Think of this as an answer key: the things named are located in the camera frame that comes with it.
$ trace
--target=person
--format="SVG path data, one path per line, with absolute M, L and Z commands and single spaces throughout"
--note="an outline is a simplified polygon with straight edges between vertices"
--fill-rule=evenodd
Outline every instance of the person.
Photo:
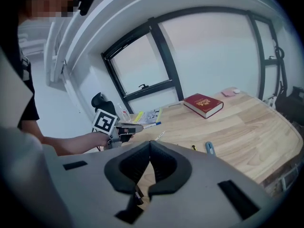
M 88 133 L 69 139 L 44 136 L 37 124 L 39 115 L 35 106 L 35 90 L 31 76 L 31 63 L 22 54 L 18 44 L 18 26 L 28 19 L 55 17 L 58 13 L 67 14 L 73 10 L 75 0 L 16 0 L 11 9 L 5 9 L 8 18 L 5 28 L 6 38 L 1 37 L 1 47 L 9 62 L 32 91 L 33 97 L 28 103 L 19 123 L 19 129 L 37 137 L 42 144 L 55 148 L 58 155 L 81 154 L 97 146 L 107 146 L 108 135 L 101 132 Z

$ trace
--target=person's arm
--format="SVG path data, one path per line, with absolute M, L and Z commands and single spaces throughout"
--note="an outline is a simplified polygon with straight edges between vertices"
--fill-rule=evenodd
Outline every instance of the person's arm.
M 97 146 L 107 146 L 108 135 L 100 132 L 88 133 L 70 139 L 45 137 L 36 121 L 21 121 L 22 131 L 37 137 L 42 144 L 54 147 L 58 155 L 82 154 Z

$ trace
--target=red book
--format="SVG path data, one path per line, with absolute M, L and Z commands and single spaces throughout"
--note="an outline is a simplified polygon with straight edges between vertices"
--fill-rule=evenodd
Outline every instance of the red book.
M 202 117 L 208 118 L 221 110 L 224 106 L 224 102 L 205 95 L 195 94 L 184 99 L 184 105 L 200 114 Z

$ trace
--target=wooden table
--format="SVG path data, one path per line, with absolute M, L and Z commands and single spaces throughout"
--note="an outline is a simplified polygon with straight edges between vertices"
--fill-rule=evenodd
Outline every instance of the wooden table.
M 160 141 L 189 149 L 195 145 L 197 151 L 206 152 L 205 143 L 211 141 L 219 158 L 257 183 L 300 152 L 303 140 L 298 131 L 259 99 L 243 92 L 213 97 L 223 101 L 224 107 L 210 118 L 200 117 L 181 102 L 163 109 L 161 125 L 137 133 L 131 142 L 154 140 L 166 131 Z M 154 183 L 150 164 L 138 186 L 147 196 Z

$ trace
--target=paper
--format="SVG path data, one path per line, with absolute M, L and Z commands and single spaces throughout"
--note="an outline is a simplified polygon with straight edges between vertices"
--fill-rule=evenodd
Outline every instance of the paper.
M 0 48 L 0 126 L 17 127 L 32 96 Z
M 160 121 L 162 108 L 157 108 L 148 112 L 139 112 L 135 124 L 154 124 Z

